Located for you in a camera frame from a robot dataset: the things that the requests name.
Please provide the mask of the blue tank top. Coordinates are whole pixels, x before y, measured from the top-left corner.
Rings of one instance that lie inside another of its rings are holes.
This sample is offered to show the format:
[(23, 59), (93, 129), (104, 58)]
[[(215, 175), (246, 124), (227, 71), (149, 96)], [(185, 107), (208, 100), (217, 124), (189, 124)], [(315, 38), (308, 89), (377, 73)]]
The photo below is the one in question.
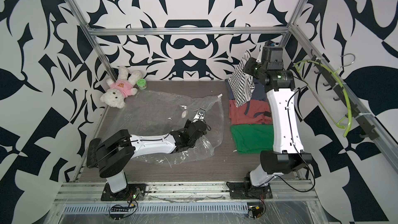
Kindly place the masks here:
[[(235, 100), (232, 88), (231, 88), (231, 86), (230, 86), (230, 84), (229, 84), (227, 79), (225, 80), (225, 83), (226, 83), (227, 90), (228, 90), (229, 100)], [(264, 92), (263, 85), (260, 84), (259, 80), (255, 79), (255, 78), (254, 78), (254, 84), (255, 84), (255, 89), (254, 89), (254, 91), (252, 93), (251, 99), (252, 100), (258, 100), (258, 101), (267, 102), (268, 100), (267, 100), (266, 93)]]

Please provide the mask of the striped white black garment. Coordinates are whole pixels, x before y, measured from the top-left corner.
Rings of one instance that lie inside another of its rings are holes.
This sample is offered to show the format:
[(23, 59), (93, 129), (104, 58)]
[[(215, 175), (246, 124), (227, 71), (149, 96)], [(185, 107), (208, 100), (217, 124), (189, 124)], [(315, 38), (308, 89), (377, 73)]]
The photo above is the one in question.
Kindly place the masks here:
[(250, 51), (245, 51), (243, 58), (236, 66), (232, 75), (228, 78), (229, 85), (235, 98), (236, 107), (240, 107), (250, 101), (252, 93), (255, 90), (253, 76), (244, 72), (244, 67), (250, 58)]

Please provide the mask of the red tank top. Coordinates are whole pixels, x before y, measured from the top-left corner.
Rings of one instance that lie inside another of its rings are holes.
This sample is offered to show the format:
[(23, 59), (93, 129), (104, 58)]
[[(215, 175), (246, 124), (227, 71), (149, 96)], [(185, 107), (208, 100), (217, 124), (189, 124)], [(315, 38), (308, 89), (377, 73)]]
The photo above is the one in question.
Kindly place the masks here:
[(235, 100), (229, 100), (231, 124), (273, 124), (272, 113), (267, 101), (250, 100), (237, 107)]

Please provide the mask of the clear plastic vacuum bag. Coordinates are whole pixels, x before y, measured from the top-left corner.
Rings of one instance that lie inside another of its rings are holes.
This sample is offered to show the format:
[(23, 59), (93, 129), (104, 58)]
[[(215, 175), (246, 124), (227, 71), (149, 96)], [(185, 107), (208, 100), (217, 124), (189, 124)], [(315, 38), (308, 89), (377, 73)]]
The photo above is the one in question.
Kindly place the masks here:
[[(223, 140), (224, 112), (222, 99), (217, 97), (219, 94), (189, 97), (143, 90), (128, 97), (124, 108), (111, 107), (108, 110), (99, 137), (104, 141), (122, 129), (139, 136), (168, 134), (183, 128), (186, 121), (192, 120), (197, 110), (202, 108), (206, 111), (204, 120), (211, 130), (196, 142), (194, 148), (180, 153), (139, 156), (135, 160), (174, 166), (210, 158)], [(181, 117), (183, 111), (188, 112), (185, 118)]]

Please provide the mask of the green garment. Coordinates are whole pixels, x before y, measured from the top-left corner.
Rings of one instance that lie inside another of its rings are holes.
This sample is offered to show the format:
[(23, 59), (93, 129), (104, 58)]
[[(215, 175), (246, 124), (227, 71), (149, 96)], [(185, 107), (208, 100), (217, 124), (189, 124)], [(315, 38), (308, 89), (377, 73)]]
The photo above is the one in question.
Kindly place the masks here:
[(230, 131), (240, 154), (259, 154), (273, 151), (274, 128), (269, 124), (232, 125)]

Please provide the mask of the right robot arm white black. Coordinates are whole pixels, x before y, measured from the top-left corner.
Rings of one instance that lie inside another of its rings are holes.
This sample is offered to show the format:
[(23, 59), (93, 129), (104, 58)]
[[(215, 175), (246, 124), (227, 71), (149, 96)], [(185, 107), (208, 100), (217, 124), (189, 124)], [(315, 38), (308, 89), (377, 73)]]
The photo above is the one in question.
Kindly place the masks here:
[(249, 58), (244, 72), (263, 85), (274, 129), (273, 149), (260, 153), (260, 165), (244, 179), (246, 190), (252, 190), (266, 187), (285, 174), (309, 168), (313, 157), (305, 152), (299, 136), (294, 110), (298, 90), (293, 73), (284, 68), (283, 49), (263, 47), (258, 58)]

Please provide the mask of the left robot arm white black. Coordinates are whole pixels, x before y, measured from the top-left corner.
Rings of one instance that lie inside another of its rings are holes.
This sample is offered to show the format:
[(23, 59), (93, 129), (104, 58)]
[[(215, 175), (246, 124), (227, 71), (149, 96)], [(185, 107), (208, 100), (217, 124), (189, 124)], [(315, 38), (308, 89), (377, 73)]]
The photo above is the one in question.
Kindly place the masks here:
[(100, 139), (90, 142), (87, 167), (98, 168), (99, 176), (107, 180), (113, 195), (126, 194), (129, 186), (123, 169), (131, 159), (184, 152), (194, 148), (196, 141), (210, 130), (204, 120), (187, 120), (182, 129), (160, 136), (137, 136), (123, 129), (103, 142)]

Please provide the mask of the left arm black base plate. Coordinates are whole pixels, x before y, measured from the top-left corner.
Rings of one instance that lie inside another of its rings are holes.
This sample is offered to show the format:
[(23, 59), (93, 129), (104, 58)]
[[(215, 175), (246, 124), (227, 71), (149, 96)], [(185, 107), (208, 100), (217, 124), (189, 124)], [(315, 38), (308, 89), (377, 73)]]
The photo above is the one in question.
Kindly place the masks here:
[(147, 184), (128, 184), (124, 190), (118, 193), (113, 193), (110, 190), (109, 183), (106, 183), (102, 192), (101, 201), (127, 201), (132, 198), (140, 200), (146, 193), (146, 187)]

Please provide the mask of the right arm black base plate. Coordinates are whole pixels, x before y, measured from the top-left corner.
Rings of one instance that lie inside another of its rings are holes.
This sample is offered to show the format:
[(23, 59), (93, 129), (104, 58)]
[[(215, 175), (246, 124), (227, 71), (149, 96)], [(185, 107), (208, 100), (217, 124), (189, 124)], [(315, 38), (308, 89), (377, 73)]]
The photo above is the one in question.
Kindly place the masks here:
[(230, 192), (230, 198), (234, 200), (248, 200), (248, 199), (272, 199), (273, 194), (269, 186), (254, 187), (246, 182), (233, 183), (226, 182), (226, 186)]

